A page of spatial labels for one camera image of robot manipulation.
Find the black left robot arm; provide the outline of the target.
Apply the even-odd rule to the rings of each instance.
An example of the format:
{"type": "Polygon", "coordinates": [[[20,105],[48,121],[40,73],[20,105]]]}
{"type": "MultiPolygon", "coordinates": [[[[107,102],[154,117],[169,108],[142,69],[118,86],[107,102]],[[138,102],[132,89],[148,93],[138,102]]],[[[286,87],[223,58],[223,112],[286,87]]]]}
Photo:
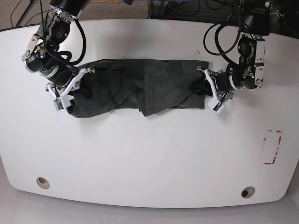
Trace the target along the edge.
{"type": "Polygon", "coordinates": [[[212,25],[216,28],[214,41],[217,53],[207,50],[213,56],[221,56],[227,63],[225,71],[210,69],[198,70],[205,75],[202,84],[198,85],[199,92],[210,98],[207,105],[219,113],[224,102],[233,98],[233,92],[246,88],[259,89],[263,85],[265,39],[270,34],[270,0],[235,0],[235,12],[238,33],[232,47],[224,51],[220,45],[219,34],[232,22],[222,21],[212,25]]]}

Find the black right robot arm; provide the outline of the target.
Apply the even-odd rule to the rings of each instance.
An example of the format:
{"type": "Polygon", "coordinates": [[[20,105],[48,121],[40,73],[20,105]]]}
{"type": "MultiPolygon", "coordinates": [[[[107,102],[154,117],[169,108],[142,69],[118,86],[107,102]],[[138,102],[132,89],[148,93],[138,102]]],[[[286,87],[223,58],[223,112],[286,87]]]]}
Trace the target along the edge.
{"type": "Polygon", "coordinates": [[[52,0],[53,11],[42,15],[42,24],[22,56],[29,72],[38,72],[49,81],[46,91],[53,96],[57,110],[73,108],[73,92],[81,89],[84,75],[95,72],[94,68],[77,67],[86,53],[86,36],[78,18],[88,3],[87,0],[52,0]],[[71,52],[59,50],[70,33],[72,20],[82,37],[82,52],[75,61],[71,52]]]}

